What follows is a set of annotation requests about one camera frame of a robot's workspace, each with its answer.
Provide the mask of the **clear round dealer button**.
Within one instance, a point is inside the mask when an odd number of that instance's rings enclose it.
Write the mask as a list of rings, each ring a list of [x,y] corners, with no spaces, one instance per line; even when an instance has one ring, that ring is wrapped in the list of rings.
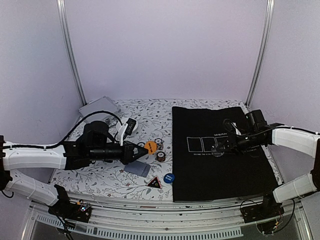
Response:
[[[217,145],[211,146],[211,155],[215,158],[220,158],[225,154],[224,151],[220,150],[220,148]]]

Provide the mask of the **orange big blind button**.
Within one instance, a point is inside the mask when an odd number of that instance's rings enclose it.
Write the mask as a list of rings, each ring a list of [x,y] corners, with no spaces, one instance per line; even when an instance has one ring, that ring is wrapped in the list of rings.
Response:
[[[147,141],[144,148],[148,150],[149,155],[153,155],[156,153],[158,146],[155,141]]]

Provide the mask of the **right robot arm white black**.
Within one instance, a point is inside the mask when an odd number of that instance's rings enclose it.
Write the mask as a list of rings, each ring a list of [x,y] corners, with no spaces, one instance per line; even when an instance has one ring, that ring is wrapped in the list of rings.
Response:
[[[267,147],[285,179],[285,183],[264,196],[259,206],[262,218],[269,218],[278,210],[278,204],[310,196],[320,191],[320,133],[283,123],[267,123],[260,109],[245,115],[247,129],[225,119],[228,133],[222,142],[212,145],[215,155],[243,154],[255,147]]]

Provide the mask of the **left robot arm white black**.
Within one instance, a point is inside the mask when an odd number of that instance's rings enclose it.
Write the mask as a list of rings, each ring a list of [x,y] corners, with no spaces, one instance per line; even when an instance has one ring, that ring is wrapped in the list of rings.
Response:
[[[148,154],[148,150],[125,140],[134,129],[134,124],[124,123],[117,136],[112,136],[109,126],[103,121],[87,123],[83,133],[75,141],[63,140],[54,145],[14,145],[0,138],[0,189],[13,191],[27,198],[54,206],[63,216],[74,213],[64,187],[51,186],[19,172],[19,169],[50,168],[65,171],[89,167],[94,161],[123,165],[133,163]]]

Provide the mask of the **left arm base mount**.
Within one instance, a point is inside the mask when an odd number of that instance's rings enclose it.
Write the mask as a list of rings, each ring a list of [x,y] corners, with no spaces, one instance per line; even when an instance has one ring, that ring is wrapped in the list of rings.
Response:
[[[57,190],[58,201],[53,206],[48,207],[48,213],[63,219],[88,223],[92,214],[91,204],[84,202],[82,199],[72,203],[62,186],[55,184],[54,187]]]

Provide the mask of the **blue small blind button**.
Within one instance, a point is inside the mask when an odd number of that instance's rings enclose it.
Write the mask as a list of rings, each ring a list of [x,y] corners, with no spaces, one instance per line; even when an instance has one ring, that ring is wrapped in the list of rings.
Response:
[[[163,177],[163,181],[166,184],[172,184],[175,180],[175,175],[173,173],[167,173],[164,177]]]

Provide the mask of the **green blue 50 chip stack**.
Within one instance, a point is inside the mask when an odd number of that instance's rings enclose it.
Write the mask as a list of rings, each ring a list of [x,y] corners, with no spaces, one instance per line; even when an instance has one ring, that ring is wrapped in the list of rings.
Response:
[[[140,147],[143,147],[143,148],[145,147],[145,143],[144,143],[144,142],[139,142],[138,145],[139,145]]]

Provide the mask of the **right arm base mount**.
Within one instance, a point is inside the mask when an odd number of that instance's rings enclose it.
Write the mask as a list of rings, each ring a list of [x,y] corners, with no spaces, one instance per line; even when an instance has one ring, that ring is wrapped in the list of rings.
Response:
[[[240,204],[239,210],[245,223],[281,217],[285,212],[282,204],[277,203],[272,194],[265,195],[262,203],[246,199]]]

